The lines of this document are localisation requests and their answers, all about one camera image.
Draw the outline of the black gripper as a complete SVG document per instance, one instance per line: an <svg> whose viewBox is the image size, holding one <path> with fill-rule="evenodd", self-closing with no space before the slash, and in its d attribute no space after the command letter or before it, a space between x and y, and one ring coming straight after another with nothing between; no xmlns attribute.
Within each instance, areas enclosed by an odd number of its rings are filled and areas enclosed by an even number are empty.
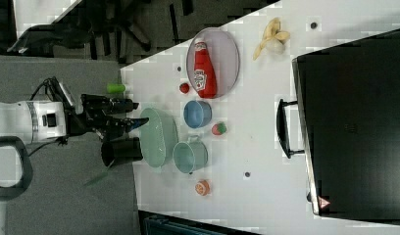
<svg viewBox="0 0 400 235"><path fill-rule="evenodd" d="M66 103L66 130L68 137L80 136L87 132L94 132L101 141L114 140L126 133L143 126L149 121L143 118L112 118L110 114L125 114L136 110L138 103L131 99L113 98L105 96L82 94L80 96L82 112L78 114L75 106Z"/></svg>

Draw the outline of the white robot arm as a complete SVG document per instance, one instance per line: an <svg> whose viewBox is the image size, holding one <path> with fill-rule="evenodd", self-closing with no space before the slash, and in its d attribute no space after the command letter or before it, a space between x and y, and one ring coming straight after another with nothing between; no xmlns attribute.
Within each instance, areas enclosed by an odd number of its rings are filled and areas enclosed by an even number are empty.
<svg viewBox="0 0 400 235"><path fill-rule="evenodd" d="M0 102L0 137L16 136L28 145L94 132L102 141L109 141L149 121L148 117L115 117L138 108L131 99L82 94L80 100L80 114L67 100Z"/></svg>

